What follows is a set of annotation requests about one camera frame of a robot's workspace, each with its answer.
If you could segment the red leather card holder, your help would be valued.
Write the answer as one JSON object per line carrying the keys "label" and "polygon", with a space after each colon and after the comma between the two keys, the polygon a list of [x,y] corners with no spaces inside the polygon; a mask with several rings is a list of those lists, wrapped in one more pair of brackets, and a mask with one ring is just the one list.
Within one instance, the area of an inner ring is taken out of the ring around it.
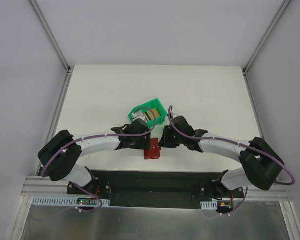
{"label": "red leather card holder", "polygon": [[150,139],[150,148],[144,150],[145,160],[158,160],[161,157],[161,147],[158,138]]}

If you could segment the green plastic bin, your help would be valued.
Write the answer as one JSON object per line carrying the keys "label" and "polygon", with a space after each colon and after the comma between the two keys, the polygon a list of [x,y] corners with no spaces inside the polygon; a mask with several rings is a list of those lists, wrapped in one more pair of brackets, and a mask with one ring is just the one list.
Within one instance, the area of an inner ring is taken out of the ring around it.
{"label": "green plastic bin", "polygon": [[148,127],[152,128],[155,123],[154,116],[156,117],[156,124],[162,125],[165,122],[168,113],[162,105],[162,103],[160,102],[160,100],[158,98],[155,98],[153,100],[150,100],[146,103],[134,107],[128,115],[131,121],[133,121],[135,117],[140,116],[144,116]]}

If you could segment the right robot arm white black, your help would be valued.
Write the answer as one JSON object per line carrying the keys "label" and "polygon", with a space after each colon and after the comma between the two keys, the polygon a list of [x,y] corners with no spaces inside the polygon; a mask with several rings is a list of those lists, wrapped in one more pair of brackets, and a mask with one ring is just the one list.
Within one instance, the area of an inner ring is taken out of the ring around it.
{"label": "right robot arm white black", "polygon": [[255,186],[268,191],[284,168],[284,162],[262,138],[239,142],[214,135],[203,129],[193,129],[184,116],[169,114],[170,124],[164,127],[159,146],[208,153],[234,160],[241,168],[225,170],[214,182],[215,192],[227,197],[234,189]]}

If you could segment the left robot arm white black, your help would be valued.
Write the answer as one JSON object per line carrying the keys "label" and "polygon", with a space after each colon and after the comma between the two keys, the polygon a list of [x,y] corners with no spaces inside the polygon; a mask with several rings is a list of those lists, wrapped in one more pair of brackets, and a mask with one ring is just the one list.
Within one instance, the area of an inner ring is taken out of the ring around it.
{"label": "left robot arm white black", "polygon": [[148,124],[141,118],[104,133],[86,136],[75,136],[68,130],[62,130],[38,153],[43,165],[41,177],[48,177],[53,182],[67,180],[77,185],[84,194],[92,194],[96,178],[87,167],[77,164],[79,158],[103,151],[148,150],[150,133]]}

